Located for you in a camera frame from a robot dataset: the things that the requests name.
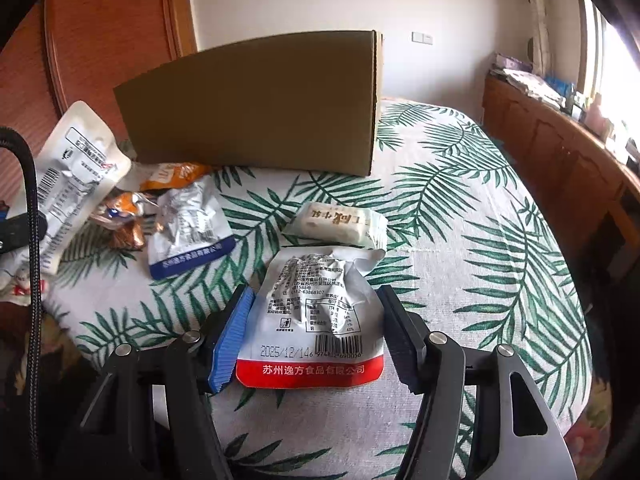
wall switch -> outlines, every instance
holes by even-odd
[[[427,45],[433,44],[433,37],[428,34],[423,34],[421,32],[412,32],[411,33],[411,41],[415,43],[424,43]]]

white candy wrapper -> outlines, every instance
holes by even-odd
[[[155,280],[221,258],[236,246],[229,222],[214,196],[210,175],[158,198],[156,232],[149,238],[149,270]]]
[[[289,247],[269,265],[238,355],[250,388],[356,386],[380,377],[383,307],[363,276],[383,250]]]
[[[131,166],[117,147],[109,127],[82,101],[65,112],[35,159],[38,209],[47,217],[40,242],[40,269],[58,272],[62,253],[89,214]],[[9,209],[9,217],[27,211],[24,184]],[[24,247],[0,258],[0,289],[29,261]]]
[[[306,202],[283,234],[386,251],[386,218],[371,209]]]

metal pivot bolt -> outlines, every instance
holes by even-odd
[[[131,345],[128,343],[123,343],[121,345],[118,345],[118,347],[116,348],[116,355],[119,355],[120,357],[129,355],[130,353],[131,353]]]
[[[505,357],[511,357],[515,353],[513,350],[513,346],[505,344],[498,345],[498,352],[500,352],[500,355],[503,355]]]
[[[447,336],[445,336],[442,332],[431,332],[429,334],[429,341],[431,341],[434,345],[444,345],[447,342]]]
[[[200,340],[200,332],[197,330],[189,330],[182,334],[182,340],[188,344],[196,343]]]

brown box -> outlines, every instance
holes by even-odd
[[[141,162],[370,174],[382,70],[374,30],[241,41],[114,89]]]

bed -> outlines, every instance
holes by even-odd
[[[113,250],[86,225],[66,250],[47,309],[100,367],[113,349],[167,344],[223,308],[239,282],[258,286],[293,238],[280,231],[306,201],[373,208],[389,250],[368,276],[392,285],[432,330],[464,346],[517,348],[569,430],[587,403],[591,350],[558,244],[500,150],[451,108],[385,100],[368,178],[226,167],[214,176],[235,250],[161,281],[146,254]],[[385,351],[382,377],[334,390],[252,390],[237,381],[210,400],[236,472],[251,478],[392,477],[420,405]],[[464,475],[474,391],[465,393],[453,478]]]

